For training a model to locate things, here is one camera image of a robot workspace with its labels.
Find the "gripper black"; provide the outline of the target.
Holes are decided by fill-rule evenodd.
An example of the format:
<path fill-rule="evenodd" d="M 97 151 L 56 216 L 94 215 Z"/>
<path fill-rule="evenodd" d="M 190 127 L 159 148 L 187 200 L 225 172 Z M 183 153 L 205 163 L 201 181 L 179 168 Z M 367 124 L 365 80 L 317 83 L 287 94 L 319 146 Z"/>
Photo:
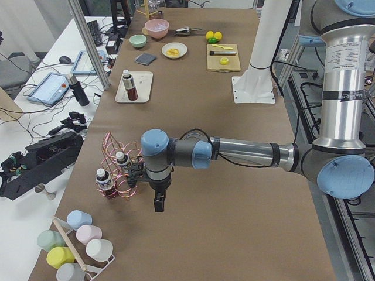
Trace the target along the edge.
<path fill-rule="evenodd" d="M 168 187 L 171 185 L 171 175 L 169 174 L 162 180 L 151 180 L 149 185 L 153 190 L 156 191 L 154 198 L 155 212 L 164 212 L 165 193 Z"/>

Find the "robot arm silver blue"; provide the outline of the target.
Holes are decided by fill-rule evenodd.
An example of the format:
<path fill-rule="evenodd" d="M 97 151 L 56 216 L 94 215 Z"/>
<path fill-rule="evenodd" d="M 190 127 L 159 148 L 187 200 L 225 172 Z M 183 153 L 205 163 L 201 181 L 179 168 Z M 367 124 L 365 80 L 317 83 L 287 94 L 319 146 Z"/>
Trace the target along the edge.
<path fill-rule="evenodd" d="M 176 139 L 151 129 L 142 135 L 141 148 L 155 211 L 164 210 L 172 167 L 206 169 L 218 157 L 239 166 L 298 173 L 340 199 L 366 192 L 374 169 L 364 156 L 359 131 L 366 53 L 373 34 L 373 1 L 303 1 L 301 41 L 319 37 L 326 46 L 318 138 L 310 145 L 278 145 L 216 137 Z"/>

